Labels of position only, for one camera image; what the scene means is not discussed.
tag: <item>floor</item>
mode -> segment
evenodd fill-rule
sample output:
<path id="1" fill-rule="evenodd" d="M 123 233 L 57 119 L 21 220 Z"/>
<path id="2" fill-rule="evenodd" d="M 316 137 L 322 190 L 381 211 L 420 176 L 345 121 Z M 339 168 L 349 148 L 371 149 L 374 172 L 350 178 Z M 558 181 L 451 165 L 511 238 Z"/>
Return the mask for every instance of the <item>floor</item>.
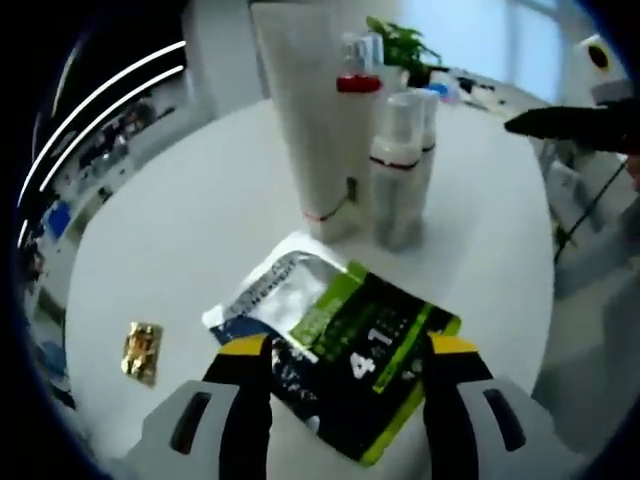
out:
<path id="1" fill-rule="evenodd" d="M 640 393 L 640 270 L 629 263 L 556 298 L 534 399 L 574 451 L 597 454 Z"/>

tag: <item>black handheld tool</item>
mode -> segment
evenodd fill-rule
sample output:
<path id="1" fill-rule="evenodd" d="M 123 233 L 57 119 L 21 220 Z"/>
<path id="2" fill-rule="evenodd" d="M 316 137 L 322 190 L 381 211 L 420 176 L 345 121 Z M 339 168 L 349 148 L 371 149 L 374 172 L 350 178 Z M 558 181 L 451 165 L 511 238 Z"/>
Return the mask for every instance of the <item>black handheld tool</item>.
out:
<path id="1" fill-rule="evenodd" d="M 640 153 L 640 99 L 600 108 L 549 107 L 529 110 L 504 124 L 508 132 L 540 139 L 573 140 L 591 150 Z"/>

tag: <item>white wall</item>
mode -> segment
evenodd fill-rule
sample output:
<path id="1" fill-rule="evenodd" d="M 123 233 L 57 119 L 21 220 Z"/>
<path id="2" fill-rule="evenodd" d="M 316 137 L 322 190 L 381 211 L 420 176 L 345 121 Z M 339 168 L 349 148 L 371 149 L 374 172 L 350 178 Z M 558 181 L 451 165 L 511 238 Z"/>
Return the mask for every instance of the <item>white wall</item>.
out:
<path id="1" fill-rule="evenodd" d="M 188 69 L 206 118 L 264 98 L 247 1 L 191 0 L 182 28 Z"/>

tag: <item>blue object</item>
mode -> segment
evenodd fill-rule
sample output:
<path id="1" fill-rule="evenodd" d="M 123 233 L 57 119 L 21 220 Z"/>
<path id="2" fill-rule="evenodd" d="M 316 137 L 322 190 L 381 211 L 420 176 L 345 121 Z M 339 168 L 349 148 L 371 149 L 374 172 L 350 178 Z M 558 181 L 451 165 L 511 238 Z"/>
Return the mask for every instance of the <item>blue object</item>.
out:
<path id="1" fill-rule="evenodd" d="M 47 218 L 49 230 L 56 240 L 62 236 L 69 222 L 71 222 L 71 209 L 65 202 L 59 201 L 58 205 L 51 209 Z"/>
<path id="2" fill-rule="evenodd" d="M 446 85 L 442 83 L 430 83 L 425 87 L 425 90 L 432 90 L 434 92 L 438 92 L 440 94 L 440 98 L 444 98 L 449 93 L 449 89 Z"/>
<path id="3" fill-rule="evenodd" d="M 266 333 L 273 337 L 280 337 L 278 332 L 260 320 L 245 315 L 231 318 L 218 327 L 211 329 L 218 341 L 225 345 L 236 338 L 249 337 Z"/>
<path id="4" fill-rule="evenodd" d="M 54 379 L 63 379 L 66 376 L 67 359 L 64 350 L 51 341 L 43 342 L 40 346 L 44 353 L 44 366 Z"/>

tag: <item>white round table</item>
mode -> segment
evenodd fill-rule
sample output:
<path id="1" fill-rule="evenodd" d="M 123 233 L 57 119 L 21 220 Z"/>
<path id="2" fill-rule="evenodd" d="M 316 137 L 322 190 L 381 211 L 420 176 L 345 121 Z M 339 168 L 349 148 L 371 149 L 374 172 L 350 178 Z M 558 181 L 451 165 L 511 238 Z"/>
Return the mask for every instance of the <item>white round table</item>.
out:
<path id="1" fill-rule="evenodd" d="M 502 120 L 441 105 L 420 250 L 392 255 L 362 236 L 332 245 L 345 258 L 462 317 L 461 335 L 495 376 L 531 392 L 553 297 L 552 237 L 530 143 Z M 85 231 L 66 322 L 69 375 L 100 455 L 119 457 L 144 417 L 202 377 L 216 353 L 201 315 L 296 229 L 303 229 L 289 158 L 270 101 L 173 145 L 134 176 Z M 120 370 L 131 321 L 164 327 L 155 388 Z M 373 467 L 319 440 L 272 400 L 270 478 L 405 478 L 425 470 L 418 411 Z"/>

